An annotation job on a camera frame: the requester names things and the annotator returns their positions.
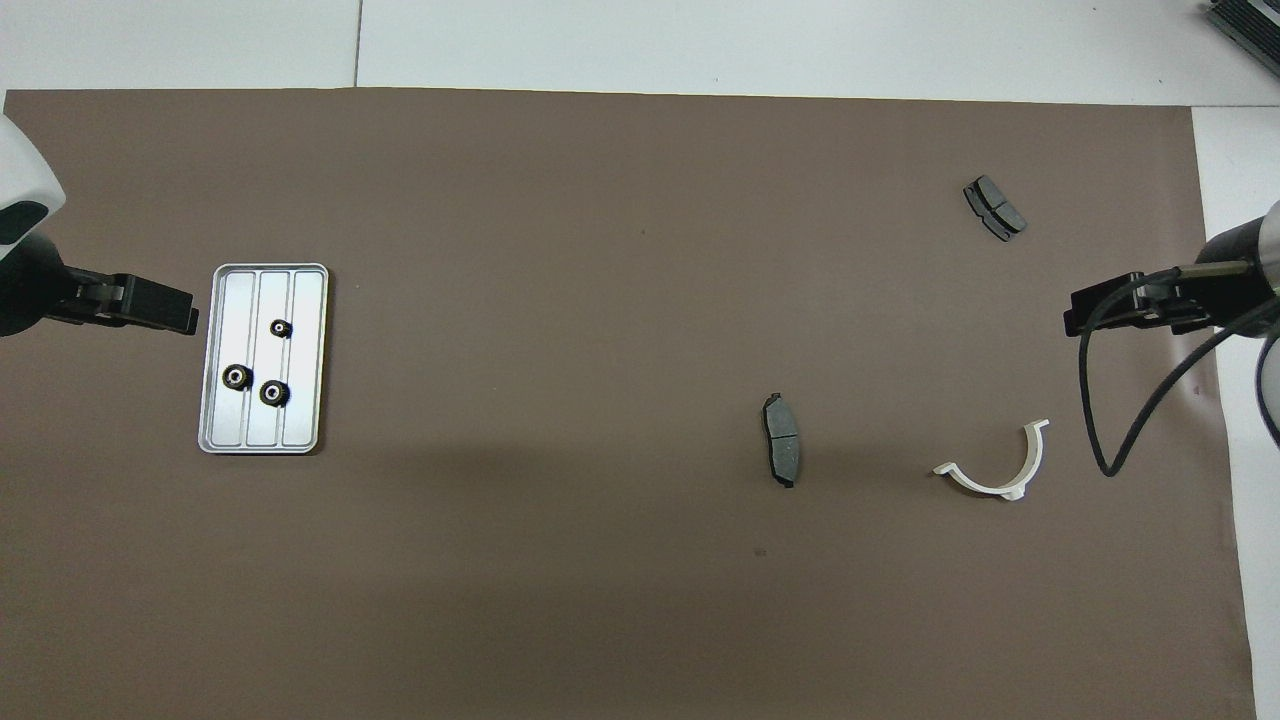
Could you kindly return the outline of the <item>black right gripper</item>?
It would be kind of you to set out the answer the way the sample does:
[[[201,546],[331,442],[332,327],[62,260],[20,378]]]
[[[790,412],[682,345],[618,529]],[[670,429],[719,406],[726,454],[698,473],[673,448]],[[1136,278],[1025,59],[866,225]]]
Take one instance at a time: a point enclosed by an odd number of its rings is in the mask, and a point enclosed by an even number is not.
[[[1169,327],[1185,334],[1210,327],[1224,328],[1263,304],[1277,299],[1279,219],[1256,218],[1216,234],[1196,261],[1180,268],[1170,290],[1147,314],[1147,299],[1138,287],[1108,304],[1108,297],[1146,273],[1129,272],[1071,293],[1064,311],[1064,334],[1079,336],[1098,313],[1096,329],[1134,325]]]

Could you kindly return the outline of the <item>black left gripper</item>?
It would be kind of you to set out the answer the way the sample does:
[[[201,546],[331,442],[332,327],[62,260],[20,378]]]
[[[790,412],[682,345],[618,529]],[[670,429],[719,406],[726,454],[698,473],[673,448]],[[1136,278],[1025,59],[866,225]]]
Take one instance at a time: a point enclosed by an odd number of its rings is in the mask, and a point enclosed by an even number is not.
[[[127,320],[184,336],[198,329],[192,293],[125,275],[125,320],[108,313],[119,293],[113,275],[68,266],[49,237],[28,234],[3,259],[1,336],[19,334],[42,319],[115,328]]]

